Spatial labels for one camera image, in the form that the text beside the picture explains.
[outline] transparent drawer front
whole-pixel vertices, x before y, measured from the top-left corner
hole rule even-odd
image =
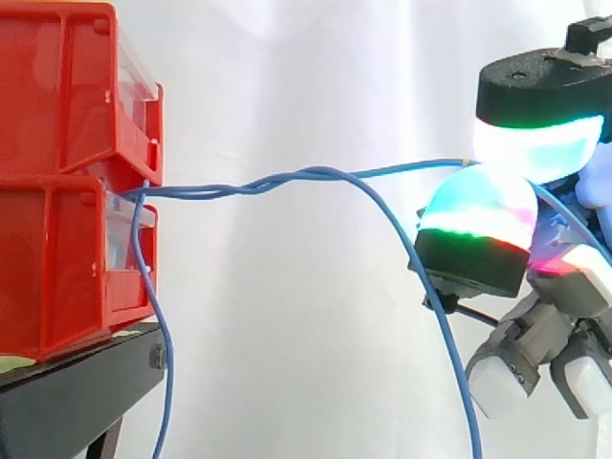
[[[116,194],[106,193],[106,269],[136,270],[130,253],[130,231],[135,204]],[[140,230],[154,228],[155,213],[143,208]]]
[[[120,32],[119,99],[125,114],[146,134],[146,104],[159,98],[158,87],[141,65],[132,46]]]

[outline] screw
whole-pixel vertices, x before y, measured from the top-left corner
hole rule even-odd
[[[165,347],[161,344],[156,344],[151,350],[151,367],[158,370],[165,370],[167,368]]]

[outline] black shelf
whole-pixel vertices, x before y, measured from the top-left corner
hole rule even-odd
[[[163,344],[157,323],[139,323],[98,347],[0,375],[0,458],[70,459],[99,444],[163,380]]]

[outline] white plastic part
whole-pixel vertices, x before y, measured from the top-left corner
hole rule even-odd
[[[612,143],[600,143],[579,173],[576,196],[586,208],[596,208],[603,237],[612,245]]]
[[[510,414],[528,399],[527,392],[499,357],[482,359],[471,369],[470,392],[489,419]]]
[[[612,386],[590,357],[580,357],[565,365],[567,384],[589,418],[612,409]]]
[[[536,220],[537,198],[527,181],[502,168],[478,164],[442,182],[419,228],[492,237],[527,251]]]
[[[591,159],[603,117],[595,116],[536,129],[497,127],[476,120],[474,155],[537,184],[562,179]]]
[[[600,251],[586,244],[578,244],[565,253],[561,260],[583,273],[608,305],[612,306],[612,266],[605,261]]]

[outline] white wall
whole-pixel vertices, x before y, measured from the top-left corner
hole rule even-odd
[[[562,42],[570,0],[118,0],[166,90],[165,181],[242,183],[310,164],[358,169],[470,154],[478,69]],[[373,182],[407,226],[440,174]],[[160,298],[177,381],[168,458],[469,457],[422,288],[379,212],[344,185],[160,203]],[[479,303],[501,316],[509,303]],[[467,359],[488,333],[453,318]],[[160,386],[120,459],[150,456]],[[595,457],[547,374],[488,459]]]

